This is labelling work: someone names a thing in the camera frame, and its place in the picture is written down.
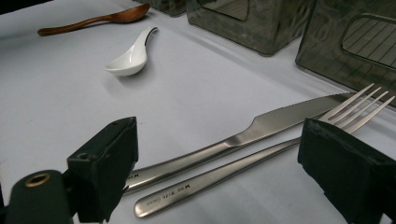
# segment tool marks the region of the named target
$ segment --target stainless steel fork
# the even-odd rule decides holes
[[[356,120],[356,118],[363,112],[367,111],[373,104],[378,102],[383,96],[388,92],[385,91],[373,101],[365,105],[359,111],[354,112],[363,103],[366,103],[369,98],[378,92],[381,88],[378,88],[365,97],[359,100],[357,103],[353,104],[358,98],[368,91],[374,84],[364,88],[359,91],[343,103],[341,103],[336,108],[327,112],[325,115],[319,118],[319,120],[328,122],[338,128],[343,129],[347,133],[354,133],[361,126],[363,126],[368,120],[374,117],[379,111],[381,111],[386,105],[388,105],[394,96],[390,97],[385,103],[372,110],[370,113],[365,115],[362,119]],[[217,169],[208,171],[196,177],[190,178],[188,180],[177,183],[166,189],[154,192],[144,198],[139,199],[135,206],[134,212],[138,217],[147,217],[176,204],[184,200],[189,199],[193,195],[209,189],[218,183],[226,180],[227,178],[237,175],[242,171],[250,168],[262,161],[265,161],[289,148],[297,146],[300,143],[301,137],[289,140],[287,142],[275,145],[273,147],[268,147],[262,151],[256,152],[250,156],[246,156],[238,161],[233,161]]]

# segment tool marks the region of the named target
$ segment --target white table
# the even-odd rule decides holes
[[[45,169],[64,172],[66,158],[116,119],[137,118],[138,169],[239,133],[264,112],[347,91],[297,68],[300,39],[265,58],[188,24],[185,14],[171,18],[151,9],[136,23],[36,33],[137,5],[54,0],[0,16],[0,182],[6,204],[18,180]],[[145,68],[132,77],[109,74],[105,65],[147,26],[159,30],[148,39]],[[387,108],[354,135],[395,159],[395,121]],[[139,198],[298,136],[301,128],[128,195],[110,223],[346,223],[297,162],[297,147],[154,217],[134,215]]]

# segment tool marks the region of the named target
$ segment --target soup spoon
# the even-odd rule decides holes
[[[132,8],[123,10],[121,12],[87,19],[85,21],[80,21],[80,22],[66,25],[66,26],[43,28],[43,29],[38,30],[37,33],[39,35],[57,35],[57,34],[75,31],[83,26],[92,24],[94,22],[99,22],[99,21],[112,21],[112,22],[138,21],[145,16],[145,14],[149,11],[149,8],[150,8],[150,4],[143,4],[141,6],[132,7]]]
[[[148,60],[146,53],[147,39],[157,27],[147,27],[137,37],[134,44],[119,58],[106,65],[106,70],[116,76],[129,76],[140,71]]]

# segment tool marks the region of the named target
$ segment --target cutlery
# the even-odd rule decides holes
[[[105,15],[105,16],[100,16],[100,17],[94,17],[91,19],[87,19],[85,21],[80,21],[74,24],[66,25],[66,26],[60,26],[60,27],[52,27],[52,28],[43,28],[37,31],[39,35],[58,35],[62,33],[67,33],[71,31],[75,31],[83,26],[99,22],[99,21],[112,21],[112,22],[119,22],[119,23],[125,23],[125,22],[133,22],[133,21],[138,21],[142,19],[145,14],[149,11],[150,4],[143,4],[138,7],[132,7],[126,10],[123,10],[121,12]]]
[[[335,107],[318,120],[328,122],[336,127],[343,129],[347,133],[354,133],[358,130],[362,125],[364,125],[368,120],[370,120],[373,116],[375,116],[379,111],[381,111],[387,104],[389,104],[394,96],[389,98],[384,104],[370,112],[364,118],[359,119],[355,122],[355,119],[364,111],[366,111],[369,107],[371,107],[375,102],[377,102],[380,98],[382,98],[388,92],[384,92],[376,99],[374,99],[370,104],[366,105],[364,108],[360,109],[356,113],[352,113],[355,109],[358,108],[363,102],[367,101],[375,92],[377,92],[380,88],[368,94],[362,100],[354,104],[347,111],[341,110],[351,105],[356,99],[358,99],[364,92],[370,89],[373,86],[370,85],[365,89],[359,91],[354,96],[350,97],[339,106]],[[354,121],[351,126],[347,126],[351,121]],[[185,201],[192,197],[193,195],[204,191],[205,189],[209,189],[220,182],[245,171],[246,169],[259,164],[262,161],[265,161],[287,149],[290,149],[294,146],[297,146],[300,143],[301,138],[291,139],[287,142],[275,145],[273,147],[268,147],[262,151],[254,153],[250,156],[246,156],[238,161],[230,162],[223,166],[220,166],[217,169],[208,171],[196,177],[190,178],[188,180],[182,181],[178,184],[175,184],[166,189],[159,190],[154,192],[144,198],[139,199],[135,206],[134,212],[138,217],[148,217],[150,215],[154,215],[162,210],[182,201]]]
[[[146,53],[147,39],[155,30],[157,30],[157,27],[144,29],[130,49],[106,65],[106,70],[116,76],[129,76],[140,71],[148,60]]]
[[[305,118],[319,116],[340,104],[348,96],[349,94],[324,96],[270,111],[257,116],[246,130],[216,144],[169,161],[163,161],[146,168],[133,170],[126,182],[127,187],[124,195],[225,156],[242,147],[297,125],[303,122]]]

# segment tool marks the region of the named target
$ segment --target white ceramic spoon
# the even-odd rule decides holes
[[[157,30],[157,27],[144,29],[128,51],[106,65],[106,70],[116,76],[124,77],[140,71],[148,60],[146,44],[149,35],[154,30]]]

